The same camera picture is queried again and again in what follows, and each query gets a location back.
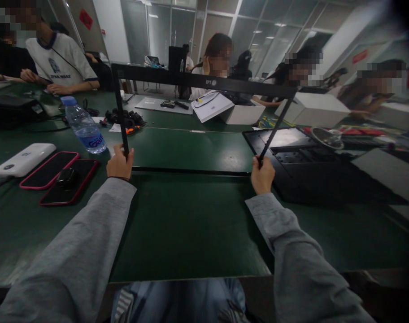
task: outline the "t-shirt graphic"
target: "t-shirt graphic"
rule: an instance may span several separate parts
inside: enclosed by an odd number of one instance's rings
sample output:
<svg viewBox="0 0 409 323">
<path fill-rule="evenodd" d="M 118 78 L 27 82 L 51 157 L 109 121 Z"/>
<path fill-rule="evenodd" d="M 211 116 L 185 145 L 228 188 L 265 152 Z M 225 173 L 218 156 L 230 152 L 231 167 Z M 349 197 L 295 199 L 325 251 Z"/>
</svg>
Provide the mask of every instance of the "t-shirt graphic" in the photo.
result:
<svg viewBox="0 0 409 323">
<path fill-rule="evenodd" d="M 51 65 L 54 73 L 61 73 L 60 68 L 53 59 L 49 58 L 49 64 Z"/>
</svg>

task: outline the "blue bottle cap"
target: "blue bottle cap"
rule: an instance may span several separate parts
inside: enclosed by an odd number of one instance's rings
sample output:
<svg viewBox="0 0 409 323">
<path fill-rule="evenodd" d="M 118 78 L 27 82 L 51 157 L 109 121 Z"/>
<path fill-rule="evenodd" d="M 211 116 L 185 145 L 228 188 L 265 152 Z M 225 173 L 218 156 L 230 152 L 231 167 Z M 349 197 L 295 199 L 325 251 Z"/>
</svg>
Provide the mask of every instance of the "blue bottle cap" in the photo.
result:
<svg viewBox="0 0 409 323">
<path fill-rule="evenodd" d="M 76 105 L 78 103 L 72 96 L 63 96 L 61 98 L 61 102 L 63 103 L 63 105 Z"/>
</svg>

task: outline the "red sign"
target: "red sign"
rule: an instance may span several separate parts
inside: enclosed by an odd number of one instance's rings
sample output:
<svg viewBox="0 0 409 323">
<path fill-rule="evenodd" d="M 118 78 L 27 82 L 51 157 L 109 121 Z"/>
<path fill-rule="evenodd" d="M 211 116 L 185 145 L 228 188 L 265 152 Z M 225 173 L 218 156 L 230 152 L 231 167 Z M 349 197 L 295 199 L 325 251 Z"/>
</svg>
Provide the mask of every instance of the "red sign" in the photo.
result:
<svg viewBox="0 0 409 323">
<path fill-rule="evenodd" d="M 358 53 L 357 55 L 355 55 L 355 56 L 352 58 L 352 63 L 353 63 L 353 64 L 356 64 L 356 63 L 358 63 L 359 61 L 364 60 L 366 57 L 367 57 L 367 49 L 364 50 L 363 52 L 360 52 L 360 53 Z"/>
<path fill-rule="evenodd" d="M 89 16 L 89 14 L 85 11 L 85 9 L 82 9 L 80 11 L 79 14 L 79 19 L 81 22 L 83 22 L 83 24 L 85 25 L 86 28 L 88 28 L 89 30 L 91 30 L 91 26 L 92 26 L 92 18 Z"/>
</svg>

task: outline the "water bottle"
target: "water bottle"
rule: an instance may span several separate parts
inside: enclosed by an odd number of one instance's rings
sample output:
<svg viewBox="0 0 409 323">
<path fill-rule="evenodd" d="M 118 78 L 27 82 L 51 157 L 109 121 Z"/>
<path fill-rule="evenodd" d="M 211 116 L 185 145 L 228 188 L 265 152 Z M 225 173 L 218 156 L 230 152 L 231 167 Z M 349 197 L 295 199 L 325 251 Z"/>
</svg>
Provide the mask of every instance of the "water bottle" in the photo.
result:
<svg viewBox="0 0 409 323">
<path fill-rule="evenodd" d="M 106 143 L 89 113 L 72 96 L 64 96 L 61 101 L 65 105 L 65 117 L 85 149 L 94 154 L 105 151 Z"/>
</svg>

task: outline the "red phone case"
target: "red phone case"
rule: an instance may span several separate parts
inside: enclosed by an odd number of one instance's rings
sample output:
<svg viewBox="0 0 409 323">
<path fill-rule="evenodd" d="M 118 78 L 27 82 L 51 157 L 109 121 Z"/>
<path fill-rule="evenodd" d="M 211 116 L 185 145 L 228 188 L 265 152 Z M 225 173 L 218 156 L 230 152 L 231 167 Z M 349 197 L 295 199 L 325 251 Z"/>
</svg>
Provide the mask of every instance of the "red phone case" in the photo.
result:
<svg viewBox="0 0 409 323">
<path fill-rule="evenodd" d="M 51 187 L 51 185 L 53 184 L 53 182 L 55 182 L 55 180 L 57 179 L 57 176 L 59 175 L 59 173 L 45 186 L 42 187 L 34 187 L 34 186 L 23 186 L 22 183 L 24 183 L 27 179 L 29 179 L 32 175 L 34 175 L 34 173 L 38 172 L 40 168 L 42 168 L 44 165 L 46 165 L 48 162 L 50 162 L 53 158 L 55 158 L 58 154 L 60 153 L 72 153 L 72 154 L 76 154 L 73 159 L 64 167 L 64 168 L 68 168 L 71 166 L 71 164 L 73 164 L 73 162 L 77 159 L 79 159 L 79 153 L 76 152 L 59 152 L 56 153 L 55 155 L 53 155 L 51 158 L 49 158 L 42 166 L 40 166 L 39 168 L 37 168 L 35 171 L 33 171 L 31 174 L 29 174 L 27 177 L 25 177 L 25 179 L 19 184 L 20 188 L 23 189 L 29 189 L 29 190 L 45 190 L 49 187 Z"/>
<path fill-rule="evenodd" d="M 50 193 L 51 190 L 47 191 L 46 194 L 41 198 L 39 205 L 41 206 L 56 206 L 56 205 L 69 205 L 72 204 L 79 196 L 80 192 L 85 188 L 86 184 L 89 182 L 92 174 L 95 172 L 99 162 L 96 159 L 78 159 L 78 160 L 91 160 L 94 161 L 94 166 L 90 169 L 88 175 L 86 176 L 86 178 L 83 180 L 82 184 L 80 185 L 78 191 L 76 192 L 76 194 L 73 196 L 73 198 L 68 201 L 68 202 L 56 202 L 56 203 L 42 203 L 42 200 L 46 197 L 46 195 L 48 195 Z"/>
</svg>

